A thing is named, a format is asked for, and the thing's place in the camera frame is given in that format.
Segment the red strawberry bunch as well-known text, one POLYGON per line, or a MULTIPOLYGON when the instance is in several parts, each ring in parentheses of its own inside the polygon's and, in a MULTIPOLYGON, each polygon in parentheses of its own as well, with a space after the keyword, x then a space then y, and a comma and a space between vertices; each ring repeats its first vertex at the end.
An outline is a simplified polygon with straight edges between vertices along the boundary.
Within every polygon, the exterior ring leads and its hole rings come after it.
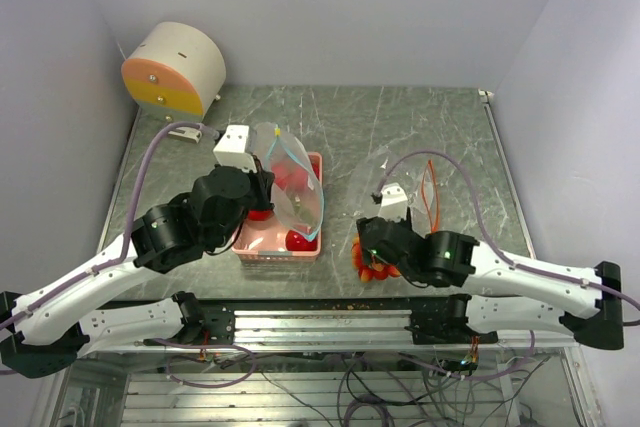
POLYGON ((399 278, 402 276, 395 265, 376 263, 367 264, 364 261, 359 237, 356 236, 351 246, 351 263, 357 271, 359 279, 363 282, 372 280, 384 281, 388 278, 399 278))

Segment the clear blue-zipper zip bag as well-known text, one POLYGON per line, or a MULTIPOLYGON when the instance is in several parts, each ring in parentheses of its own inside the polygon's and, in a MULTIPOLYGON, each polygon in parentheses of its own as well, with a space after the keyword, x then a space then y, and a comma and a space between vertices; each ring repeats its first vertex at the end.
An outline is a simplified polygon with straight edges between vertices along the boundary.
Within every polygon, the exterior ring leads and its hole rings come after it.
POLYGON ((324 192, 309 153, 302 142, 276 123, 254 126, 254 154, 274 182, 271 202, 278 221, 307 241, 320 232, 324 218, 324 192))

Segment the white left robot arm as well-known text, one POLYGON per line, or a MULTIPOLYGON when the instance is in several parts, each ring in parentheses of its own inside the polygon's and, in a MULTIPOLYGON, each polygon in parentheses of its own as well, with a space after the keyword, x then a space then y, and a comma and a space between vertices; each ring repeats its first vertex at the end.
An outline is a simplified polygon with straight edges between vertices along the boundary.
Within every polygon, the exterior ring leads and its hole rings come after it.
POLYGON ((10 332, 1 342, 3 374, 42 378, 107 347, 200 340, 205 316, 192 293, 138 307, 106 305, 138 284, 228 250, 250 212, 272 210, 274 179, 260 164, 217 165, 63 278, 27 295, 2 293, 1 326, 10 332))

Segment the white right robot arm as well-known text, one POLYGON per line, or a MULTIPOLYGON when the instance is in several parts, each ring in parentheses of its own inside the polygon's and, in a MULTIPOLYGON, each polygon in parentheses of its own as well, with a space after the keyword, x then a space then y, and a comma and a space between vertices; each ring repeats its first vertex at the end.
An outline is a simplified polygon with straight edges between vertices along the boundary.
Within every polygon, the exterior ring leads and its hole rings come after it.
POLYGON ((617 264, 568 267, 497 253, 472 236, 438 231, 421 236, 409 219, 361 218, 362 260, 394 267, 420 287, 457 287, 466 307, 444 314, 442 334, 465 341, 473 333, 543 330, 570 335, 584 346, 624 346, 621 273, 617 264))

